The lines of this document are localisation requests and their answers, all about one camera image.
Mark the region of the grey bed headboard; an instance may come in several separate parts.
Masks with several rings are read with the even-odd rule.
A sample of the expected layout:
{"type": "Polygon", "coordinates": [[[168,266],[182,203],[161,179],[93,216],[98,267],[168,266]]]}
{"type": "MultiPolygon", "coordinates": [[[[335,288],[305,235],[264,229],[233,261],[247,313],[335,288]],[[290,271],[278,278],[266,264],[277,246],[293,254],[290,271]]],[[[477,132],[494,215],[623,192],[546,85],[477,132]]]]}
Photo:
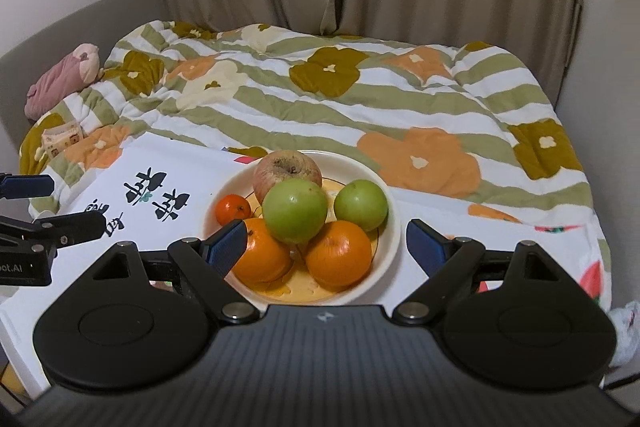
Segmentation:
{"type": "Polygon", "coordinates": [[[30,124],[24,114],[28,88],[49,67],[75,49],[92,43],[105,60],[116,42],[129,31],[168,20],[162,0],[100,0],[58,20],[1,57],[1,127],[17,148],[30,124]]]}

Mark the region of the white persimmon print tablecloth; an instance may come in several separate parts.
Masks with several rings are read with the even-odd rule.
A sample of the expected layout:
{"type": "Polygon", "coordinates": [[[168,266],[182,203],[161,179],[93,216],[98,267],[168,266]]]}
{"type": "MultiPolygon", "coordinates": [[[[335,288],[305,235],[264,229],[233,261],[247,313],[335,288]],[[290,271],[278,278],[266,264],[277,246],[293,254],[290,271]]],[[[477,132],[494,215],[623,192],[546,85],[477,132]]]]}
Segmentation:
{"type": "MultiPolygon", "coordinates": [[[[250,158],[145,133],[126,145],[110,167],[90,172],[80,193],[61,210],[98,210],[107,222],[102,239],[62,249],[53,262],[50,285],[12,291],[1,306],[2,347],[30,397],[50,386],[32,345],[32,332],[44,310],[117,241],[163,249],[181,237],[213,234],[218,227],[213,216],[216,202],[228,194],[250,198],[255,166],[250,158]]],[[[596,220],[570,219],[562,229],[534,227],[462,200],[401,188],[390,188],[390,193],[401,223],[398,257],[390,273],[358,305],[378,303],[391,310],[425,281],[405,241],[408,222],[420,219],[442,235],[471,237],[500,251],[530,239],[603,309],[611,306],[608,255],[596,220]]]]}

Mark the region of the floral striped quilt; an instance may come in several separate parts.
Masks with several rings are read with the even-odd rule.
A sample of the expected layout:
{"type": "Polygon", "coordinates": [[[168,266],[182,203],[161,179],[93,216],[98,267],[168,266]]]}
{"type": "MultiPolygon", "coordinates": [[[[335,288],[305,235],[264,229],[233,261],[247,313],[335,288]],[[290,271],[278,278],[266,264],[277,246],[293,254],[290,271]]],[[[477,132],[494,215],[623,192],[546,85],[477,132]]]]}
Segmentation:
{"type": "Polygon", "coordinates": [[[102,78],[26,134],[20,169],[57,212],[143,133],[257,156],[326,150],[388,185],[466,200],[531,225],[593,216],[591,188],[538,81],[512,53],[269,25],[213,32],[153,20],[115,44],[102,78]],[[84,139],[50,159],[44,130],[77,121],[84,139]]]}

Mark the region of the cream duck pattern plate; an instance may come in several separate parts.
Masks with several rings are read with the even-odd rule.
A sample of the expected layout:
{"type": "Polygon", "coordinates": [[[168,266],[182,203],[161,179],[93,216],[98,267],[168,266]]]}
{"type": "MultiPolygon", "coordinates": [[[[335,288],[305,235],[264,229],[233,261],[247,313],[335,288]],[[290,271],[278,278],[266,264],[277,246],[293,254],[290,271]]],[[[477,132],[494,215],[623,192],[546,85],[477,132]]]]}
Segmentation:
{"type": "Polygon", "coordinates": [[[308,150],[323,174],[323,190],[333,200],[340,188],[358,179],[367,179],[381,187],[388,205],[387,218],[377,230],[369,233],[372,265],[366,277],[341,291],[320,286],[308,273],[299,251],[292,252],[293,265],[288,274],[269,284],[245,285],[234,274],[226,281],[259,310],[269,305],[341,306],[359,303],[383,277],[390,273],[400,248],[401,223],[390,188],[367,166],[356,160],[322,150],[308,150]]]}

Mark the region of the large orange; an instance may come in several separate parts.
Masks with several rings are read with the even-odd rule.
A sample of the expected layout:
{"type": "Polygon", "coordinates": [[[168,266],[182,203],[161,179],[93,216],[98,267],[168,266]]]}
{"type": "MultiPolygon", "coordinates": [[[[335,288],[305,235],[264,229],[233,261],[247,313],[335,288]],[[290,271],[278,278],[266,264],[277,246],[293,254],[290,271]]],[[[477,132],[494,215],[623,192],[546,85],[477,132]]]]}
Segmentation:
{"type": "Polygon", "coordinates": [[[322,286],[343,288],[365,277],[372,263],[371,241],[355,223],[337,220],[324,225],[308,243],[304,260],[322,286]]]}
{"type": "Polygon", "coordinates": [[[288,246],[271,236],[264,219],[246,219],[244,225],[246,248],[232,273],[245,284],[270,283],[282,277],[293,263],[288,246]]]}

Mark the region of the small mandarin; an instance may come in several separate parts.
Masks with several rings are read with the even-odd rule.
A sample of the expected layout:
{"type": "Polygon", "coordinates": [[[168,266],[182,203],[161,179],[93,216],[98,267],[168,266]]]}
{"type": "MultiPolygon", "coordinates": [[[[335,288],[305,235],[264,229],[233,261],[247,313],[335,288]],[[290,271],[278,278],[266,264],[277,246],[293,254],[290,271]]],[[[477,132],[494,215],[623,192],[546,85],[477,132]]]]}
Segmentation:
{"type": "Polygon", "coordinates": [[[229,194],[219,199],[214,208],[215,219],[221,227],[234,220],[245,220],[252,217],[250,203],[238,194],[229,194]]]}

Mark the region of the pink plush pillow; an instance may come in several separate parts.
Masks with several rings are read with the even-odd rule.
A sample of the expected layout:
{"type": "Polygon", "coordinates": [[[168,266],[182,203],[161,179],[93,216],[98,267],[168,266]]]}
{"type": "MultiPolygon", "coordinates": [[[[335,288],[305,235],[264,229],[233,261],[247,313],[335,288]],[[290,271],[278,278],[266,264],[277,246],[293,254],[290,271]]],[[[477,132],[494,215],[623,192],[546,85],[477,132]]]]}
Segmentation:
{"type": "Polygon", "coordinates": [[[67,95],[79,92],[101,77],[99,48],[81,43],[47,70],[27,91],[24,114],[38,120],[67,95]]]}

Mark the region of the green apple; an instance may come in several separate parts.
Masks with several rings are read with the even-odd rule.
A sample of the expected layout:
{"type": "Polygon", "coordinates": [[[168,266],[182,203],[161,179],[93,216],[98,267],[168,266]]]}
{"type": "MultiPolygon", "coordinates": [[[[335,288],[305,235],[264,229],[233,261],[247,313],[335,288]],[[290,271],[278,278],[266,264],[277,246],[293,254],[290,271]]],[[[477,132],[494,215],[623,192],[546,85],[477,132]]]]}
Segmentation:
{"type": "Polygon", "coordinates": [[[262,202],[269,233],[285,244],[309,242],[326,223],[326,193],[314,182],[287,179],[273,185],[262,202]]]}
{"type": "Polygon", "coordinates": [[[388,202],[381,187],[359,179],[341,188],[334,199],[333,210],[337,220],[355,223],[363,231],[370,232],[385,221],[388,202]]]}

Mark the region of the patterned tissue pack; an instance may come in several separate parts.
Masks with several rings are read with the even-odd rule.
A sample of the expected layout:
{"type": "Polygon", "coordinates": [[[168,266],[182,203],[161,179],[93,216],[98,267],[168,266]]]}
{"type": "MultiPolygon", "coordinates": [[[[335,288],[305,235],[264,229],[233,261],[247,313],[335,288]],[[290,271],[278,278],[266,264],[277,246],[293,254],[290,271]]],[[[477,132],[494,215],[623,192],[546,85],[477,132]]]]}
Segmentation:
{"type": "Polygon", "coordinates": [[[67,147],[84,139],[84,130],[77,121],[44,130],[41,135],[41,146],[44,153],[52,159],[66,150],[67,147]]]}

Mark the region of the red wrinkled apple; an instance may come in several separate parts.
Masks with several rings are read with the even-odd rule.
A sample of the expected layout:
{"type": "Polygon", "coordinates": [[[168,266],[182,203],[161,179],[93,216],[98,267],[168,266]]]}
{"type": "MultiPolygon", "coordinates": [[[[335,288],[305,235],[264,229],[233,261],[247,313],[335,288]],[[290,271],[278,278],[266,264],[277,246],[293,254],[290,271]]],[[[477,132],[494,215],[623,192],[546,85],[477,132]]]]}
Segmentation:
{"type": "Polygon", "coordinates": [[[322,186],[318,165],[298,150],[275,150],[258,161],[253,171],[253,188],[257,202],[262,204],[268,192],[287,179],[303,179],[322,186]]]}

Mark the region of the white plastic bag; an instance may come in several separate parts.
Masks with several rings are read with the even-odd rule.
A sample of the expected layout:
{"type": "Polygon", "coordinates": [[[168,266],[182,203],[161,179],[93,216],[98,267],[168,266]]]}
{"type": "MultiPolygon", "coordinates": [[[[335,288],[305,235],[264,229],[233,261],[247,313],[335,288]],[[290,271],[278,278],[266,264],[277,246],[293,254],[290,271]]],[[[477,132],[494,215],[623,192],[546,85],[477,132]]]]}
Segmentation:
{"type": "Polygon", "coordinates": [[[640,343],[640,303],[627,303],[623,308],[608,311],[608,318],[616,332],[616,348],[611,361],[613,367],[623,366],[636,355],[640,343]]]}

